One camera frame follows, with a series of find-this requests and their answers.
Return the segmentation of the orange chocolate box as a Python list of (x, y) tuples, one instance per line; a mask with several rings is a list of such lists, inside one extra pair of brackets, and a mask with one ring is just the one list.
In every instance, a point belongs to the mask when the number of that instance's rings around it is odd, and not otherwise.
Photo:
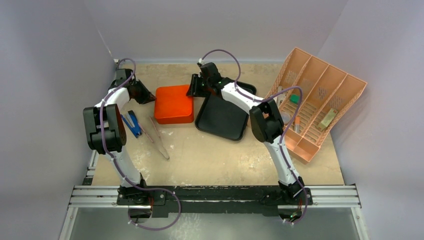
[(183, 116), (158, 116), (155, 115), (154, 118), (161, 125), (171, 125), (171, 124), (189, 124), (194, 121), (194, 115), (183, 115)]

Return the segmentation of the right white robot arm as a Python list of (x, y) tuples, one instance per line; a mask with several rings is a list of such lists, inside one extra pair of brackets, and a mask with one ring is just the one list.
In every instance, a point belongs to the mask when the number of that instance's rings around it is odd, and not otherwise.
[(239, 87), (235, 80), (221, 76), (213, 62), (197, 63), (187, 96), (215, 95), (249, 115), (254, 137), (268, 150), (277, 171), (280, 196), (288, 204), (300, 198), (304, 182), (293, 165), (285, 142), (285, 123), (273, 98), (264, 99)]

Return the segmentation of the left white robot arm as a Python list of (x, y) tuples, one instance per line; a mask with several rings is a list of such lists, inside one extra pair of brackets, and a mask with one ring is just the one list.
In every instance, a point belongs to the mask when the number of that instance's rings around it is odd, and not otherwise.
[(116, 70), (115, 80), (104, 99), (83, 110), (83, 120), (88, 146), (104, 155), (120, 178), (120, 199), (142, 205), (148, 201), (151, 193), (126, 149), (127, 134), (120, 113), (131, 99), (144, 105), (155, 101), (156, 97), (136, 79), (133, 70), (120, 68)]

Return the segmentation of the orange box lid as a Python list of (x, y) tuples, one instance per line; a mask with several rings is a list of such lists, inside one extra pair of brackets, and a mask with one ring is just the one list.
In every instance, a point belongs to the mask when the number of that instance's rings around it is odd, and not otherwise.
[(156, 89), (155, 116), (194, 115), (194, 99), (186, 96), (189, 85), (162, 86)]

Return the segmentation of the pink metal tongs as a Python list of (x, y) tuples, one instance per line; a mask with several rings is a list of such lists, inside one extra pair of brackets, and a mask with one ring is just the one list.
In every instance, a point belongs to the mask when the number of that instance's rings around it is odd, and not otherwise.
[(170, 155), (165, 148), (160, 131), (154, 118), (152, 116), (145, 117), (141, 120), (141, 123), (138, 123), (138, 126), (141, 128), (141, 131), (147, 136), (150, 142), (155, 146), (157, 151), (162, 155), (162, 157), (166, 161), (169, 161)]

